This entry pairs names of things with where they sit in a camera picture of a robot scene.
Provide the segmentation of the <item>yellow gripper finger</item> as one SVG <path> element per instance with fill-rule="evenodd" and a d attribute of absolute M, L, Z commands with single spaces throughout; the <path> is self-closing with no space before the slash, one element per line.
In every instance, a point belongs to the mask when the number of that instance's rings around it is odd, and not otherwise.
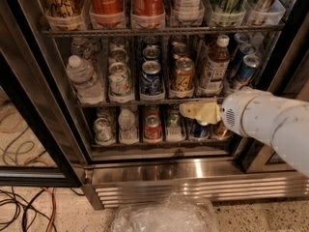
<path fill-rule="evenodd" d="M 181 103 L 180 113 L 185 118 L 195 119 L 213 125 L 221 121 L 220 106 L 216 101 L 192 101 Z"/>

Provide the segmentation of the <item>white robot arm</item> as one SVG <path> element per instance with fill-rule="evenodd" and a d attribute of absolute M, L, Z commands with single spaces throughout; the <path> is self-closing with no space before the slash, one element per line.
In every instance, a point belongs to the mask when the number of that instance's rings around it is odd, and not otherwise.
<path fill-rule="evenodd" d="M 180 113 L 208 124 L 222 122 L 228 130 L 271 147 L 289 166 L 309 176 L 308 101 L 244 88 L 227 96 L 223 103 L 182 103 Z"/>

